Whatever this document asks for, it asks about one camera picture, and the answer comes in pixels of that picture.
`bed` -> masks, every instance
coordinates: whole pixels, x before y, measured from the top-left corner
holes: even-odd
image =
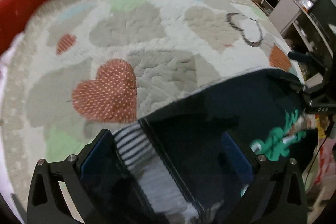
[[[303,82],[289,51],[250,0],[50,0],[1,59],[1,193],[25,208],[38,159],[218,81],[272,67]]]

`green cartoon print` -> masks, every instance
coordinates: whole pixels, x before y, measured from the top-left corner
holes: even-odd
[[[256,154],[264,154],[269,160],[278,161],[280,156],[287,157],[289,155],[289,147],[293,143],[298,143],[301,138],[306,136],[305,131],[299,131],[292,138],[288,137],[286,141],[283,140],[292,128],[293,124],[298,120],[298,110],[295,109],[295,113],[289,115],[286,112],[286,121],[284,128],[275,127],[268,135],[265,142],[262,140],[255,140],[251,143],[250,148]]]

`metal screw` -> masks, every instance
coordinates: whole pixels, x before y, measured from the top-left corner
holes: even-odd
[[[266,156],[263,155],[263,154],[258,155],[257,158],[258,158],[259,161],[266,161],[267,160]]]
[[[76,158],[77,158],[77,156],[72,154],[72,155],[68,156],[67,160],[70,161],[70,162],[73,162]]]
[[[40,159],[37,161],[37,165],[42,165],[45,162],[45,159]]]
[[[290,162],[292,165],[296,165],[296,164],[297,164],[297,161],[296,161],[296,159],[294,159],[294,158],[290,158],[290,159],[289,159],[289,162]]]

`heart-patterned bedspread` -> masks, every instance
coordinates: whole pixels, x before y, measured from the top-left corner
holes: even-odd
[[[52,0],[8,72],[2,134],[26,206],[38,159],[64,160],[206,85],[257,67],[299,73],[250,0]]]

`red polka dot heart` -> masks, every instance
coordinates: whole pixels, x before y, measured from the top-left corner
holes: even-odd
[[[137,82],[132,66],[113,59],[98,68],[96,80],[72,92],[74,109],[87,120],[128,123],[137,119]]]

